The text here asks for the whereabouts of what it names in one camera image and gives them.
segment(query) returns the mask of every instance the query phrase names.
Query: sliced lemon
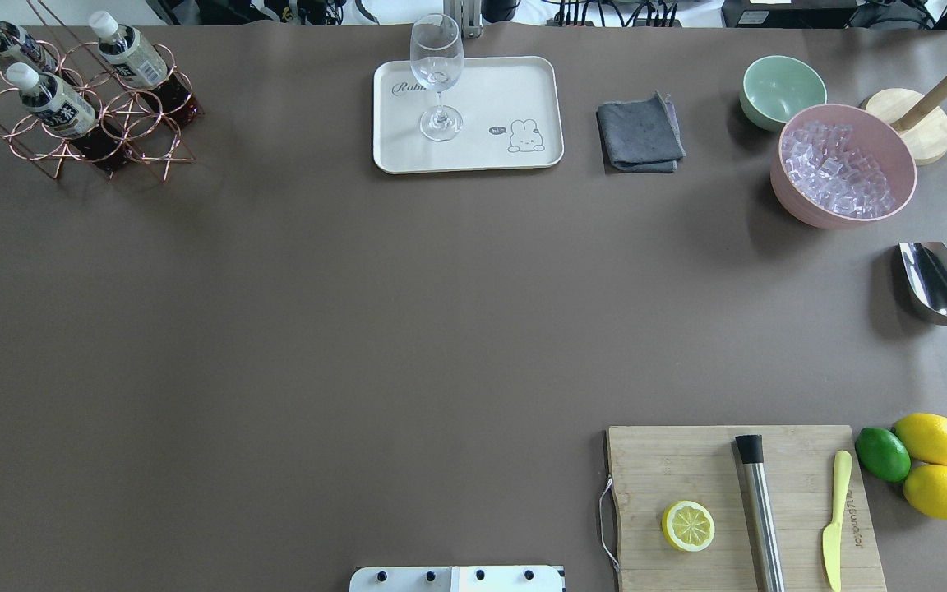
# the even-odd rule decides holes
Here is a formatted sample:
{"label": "sliced lemon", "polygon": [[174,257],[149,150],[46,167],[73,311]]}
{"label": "sliced lemon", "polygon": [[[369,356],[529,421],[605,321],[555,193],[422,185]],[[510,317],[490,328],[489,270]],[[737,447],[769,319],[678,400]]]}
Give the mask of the sliced lemon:
{"label": "sliced lemon", "polygon": [[664,512],[664,538],[682,551],[703,551],[714,540],[714,520],[699,503],[683,499]]}

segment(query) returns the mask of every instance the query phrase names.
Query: bottle label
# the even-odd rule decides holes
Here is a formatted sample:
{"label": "bottle label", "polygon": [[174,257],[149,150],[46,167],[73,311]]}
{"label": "bottle label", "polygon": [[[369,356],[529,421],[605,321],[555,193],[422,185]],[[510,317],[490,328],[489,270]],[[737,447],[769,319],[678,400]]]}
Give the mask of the bottle label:
{"label": "bottle label", "polygon": [[58,82],[60,89],[49,103],[33,111],[42,123],[62,138],[80,138],[97,125],[97,113],[93,105],[82,98],[66,82]]}
{"label": "bottle label", "polygon": [[16,31],[18,31],[20,43],[13,44],[14,39],[8,36],[11,43],[8,48],[0,52],[0,70],[5,70],[15,63],[23,63],[30,65],[36,71],[50,72],[50,74],[56,72],[57,60],[53,59],[53,55],[46,52],[35,37],[31,37],[29,31],[24,30],[23,27],[18,26]]}
{"label": "bottle label", "polygon": [[123,82],[135,89],[154,89],[166,80],[166,62],[139,30],[134,30],[134,44],[125,52],[101,56],[112,64]]}

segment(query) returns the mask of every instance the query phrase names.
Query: rabbit drawing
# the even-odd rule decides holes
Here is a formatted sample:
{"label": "rabbit drawing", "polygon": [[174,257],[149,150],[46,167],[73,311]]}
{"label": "rabbit drawing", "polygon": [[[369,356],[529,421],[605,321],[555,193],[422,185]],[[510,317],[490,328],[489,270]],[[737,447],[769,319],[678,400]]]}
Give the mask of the rabbit drawing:
{"label": "rabbit drawing", "polygon": [[510,124],[509,151],[543,151],[543,136],[534,119],[515,120]]}

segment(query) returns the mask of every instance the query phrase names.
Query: ice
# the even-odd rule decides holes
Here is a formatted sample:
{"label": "ice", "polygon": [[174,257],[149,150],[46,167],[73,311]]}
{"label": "ice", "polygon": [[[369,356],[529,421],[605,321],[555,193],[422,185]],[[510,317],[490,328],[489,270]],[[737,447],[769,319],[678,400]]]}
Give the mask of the ice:
{"label": "ice", "polygon": [[879,218],[897,199],[879,162],[850,149],[853,126],[809,121],[781,138],[784,172],[816,205],[848,218]]}

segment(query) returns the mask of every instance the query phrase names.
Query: pink bowl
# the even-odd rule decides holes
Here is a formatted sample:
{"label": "pink bowl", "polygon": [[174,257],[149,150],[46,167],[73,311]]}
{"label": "pink bowl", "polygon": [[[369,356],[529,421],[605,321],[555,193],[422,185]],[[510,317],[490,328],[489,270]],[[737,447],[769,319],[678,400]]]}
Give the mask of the pink bowl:
{"label": "pink bowl", "polygon": [[853,127],[848,149],[861,149],[875,157],[890,183],[891,195],[894,195],[897,205],[890,213],[878,218],[849,218],[816,205],[803,192],[797,190],[796,185],[784,172],[781,142],[778,141],[777,150],[774,151],[773,161],[769,166],[769,181],[774,185],[774,192],[781,206],[792,216],[820,229],[848,229],[883,220],[901,212],[912,198],[912,192],[916,191],[917,179],[916,161],[912,160],[908,146],[905,146],[901,136],[883,123],[882,119],[863,109],[841,104],[820,104],[796,113],[781,130],[779,137],[784,138],[811,121],[820,121],[825,125],[845,123]]}

